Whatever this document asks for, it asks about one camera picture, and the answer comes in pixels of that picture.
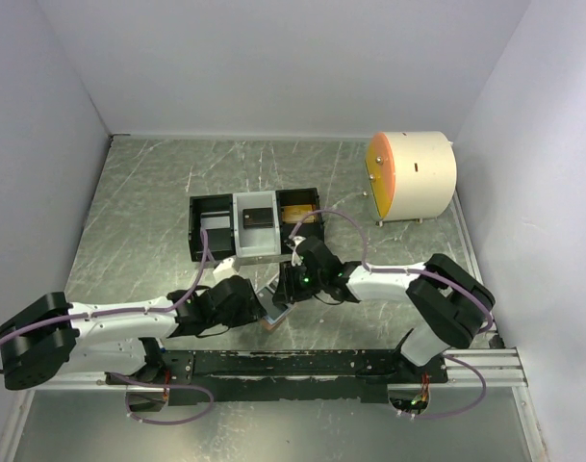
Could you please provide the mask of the orange leather card holder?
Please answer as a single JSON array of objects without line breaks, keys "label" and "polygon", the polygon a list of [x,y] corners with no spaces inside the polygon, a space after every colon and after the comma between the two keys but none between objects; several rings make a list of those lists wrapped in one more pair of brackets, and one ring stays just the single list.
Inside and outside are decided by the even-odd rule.
[{"label": "orange leather card holder", "polygon": [[260,319],[260,324],[266,331],[276,329],[295,308],[294,303],[279,303],[273,301],[278,282],[279,277],[275,275],[257,292],[258,300],[265,312]]}]

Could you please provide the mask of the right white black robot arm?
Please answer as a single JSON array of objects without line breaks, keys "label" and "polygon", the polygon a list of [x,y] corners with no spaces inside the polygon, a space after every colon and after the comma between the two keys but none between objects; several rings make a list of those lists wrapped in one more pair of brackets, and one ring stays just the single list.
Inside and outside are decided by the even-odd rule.
[{"label": "right white black robot arm", "polygon": [[422,318],[384,365],[359,366],[357,376],[414,382],[432,360],[450,348],[468,348],[493,323],[495,297],[444,254],[408,266],[377,266],[344,262],[314,237],[297,238],[292,244],[292,259],[279,265],[274,303],[294,304],[320,293],[337,303],[409,301]]}]

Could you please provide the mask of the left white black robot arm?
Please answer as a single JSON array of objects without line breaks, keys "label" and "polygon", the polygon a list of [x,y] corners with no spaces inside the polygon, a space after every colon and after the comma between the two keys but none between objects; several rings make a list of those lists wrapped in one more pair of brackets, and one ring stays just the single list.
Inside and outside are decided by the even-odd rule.
[{"label": "left white black robot arm", "polygon": [[165,370],[163,340],[244,326],[265,313],[252,283],[238,275],[143,302],[71,303],[62,292],[50,293],[0,325],[0,373],[10,391],[87,372],[151,384]]}]

